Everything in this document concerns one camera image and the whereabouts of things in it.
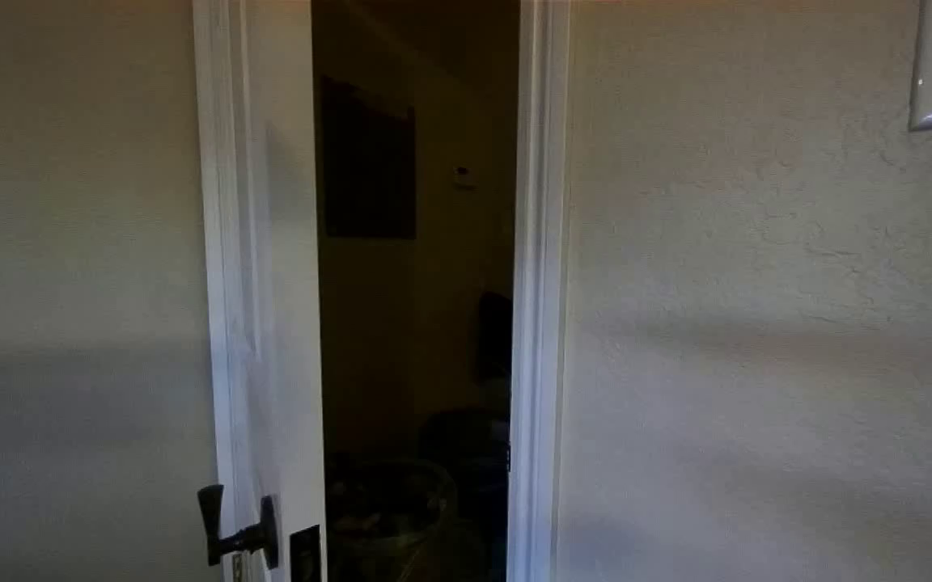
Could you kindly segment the white panel door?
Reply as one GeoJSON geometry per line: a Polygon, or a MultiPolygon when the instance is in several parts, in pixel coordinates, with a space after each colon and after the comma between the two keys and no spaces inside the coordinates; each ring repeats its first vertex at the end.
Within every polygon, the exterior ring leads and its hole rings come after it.
{"type": "Polygon", "coordinates": [[[223,582],[327,582],[312,0],[195,0],[195,79],[219,535],[276,497],[281,550],[223,582]]]}

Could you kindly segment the dark wall picture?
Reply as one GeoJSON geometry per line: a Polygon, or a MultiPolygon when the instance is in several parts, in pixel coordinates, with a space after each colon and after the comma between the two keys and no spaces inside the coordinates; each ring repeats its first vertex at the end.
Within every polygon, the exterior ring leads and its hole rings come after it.
{"type": "Polygon", "coordinates": [[[410,240],[419,230],[414,109],[324,81],[324,221],[341,240],[410,240]]]}

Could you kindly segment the white door frame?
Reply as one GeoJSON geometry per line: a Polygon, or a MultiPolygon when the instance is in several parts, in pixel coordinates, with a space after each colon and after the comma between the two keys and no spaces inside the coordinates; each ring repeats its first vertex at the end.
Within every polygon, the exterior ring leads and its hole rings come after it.
{"type": "Polygon", "coordinates": [[[570,2],[521,0],[504,582],[555,582],[570,2]]]}

